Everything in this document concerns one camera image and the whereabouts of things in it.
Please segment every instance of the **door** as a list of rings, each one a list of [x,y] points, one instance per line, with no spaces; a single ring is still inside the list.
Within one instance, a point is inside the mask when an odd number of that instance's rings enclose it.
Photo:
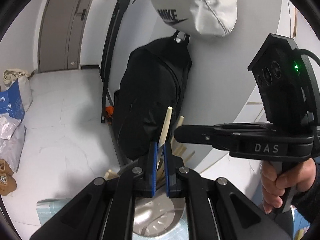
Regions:
[[[39,71],[79,68],[91,0],[48,0],[39,36]]]

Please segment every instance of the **blue box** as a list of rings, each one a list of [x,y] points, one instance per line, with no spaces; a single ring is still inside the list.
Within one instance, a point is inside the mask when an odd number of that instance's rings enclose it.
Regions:
[[[9,113],[15,119],[23,120],[25,113],[20,97],[18,80],[7,91],[0,92],[0,114],[4,113]]]

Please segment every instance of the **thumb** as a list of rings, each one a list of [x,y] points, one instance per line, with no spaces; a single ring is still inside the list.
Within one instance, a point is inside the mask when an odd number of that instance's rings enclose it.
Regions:
[[[297,190],[304,192],[310,189],[315,177],[316,165],[313,159],[309,159],[280,175],[276,180],[276,187],[284,189],[297,185]]]

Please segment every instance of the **white tiled floor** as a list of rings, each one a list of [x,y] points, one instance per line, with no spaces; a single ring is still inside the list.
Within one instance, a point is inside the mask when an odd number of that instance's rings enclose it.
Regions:
[[[3,197],[22,240],[40,226],[36,202],[73,197],[108,169],[119,170],[109,129],[100,123],[98,70],[37,74],[31,88],[26,141],[13,176],[18,188]]]

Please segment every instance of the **metal bowl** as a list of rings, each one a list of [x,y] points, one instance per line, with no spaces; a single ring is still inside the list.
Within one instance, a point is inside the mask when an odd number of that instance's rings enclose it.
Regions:
[[[143,237],[161,236],[179,223],[184,209],[184,198],[170,199],[161,187],[153,198],[137,198],[133,232]]]

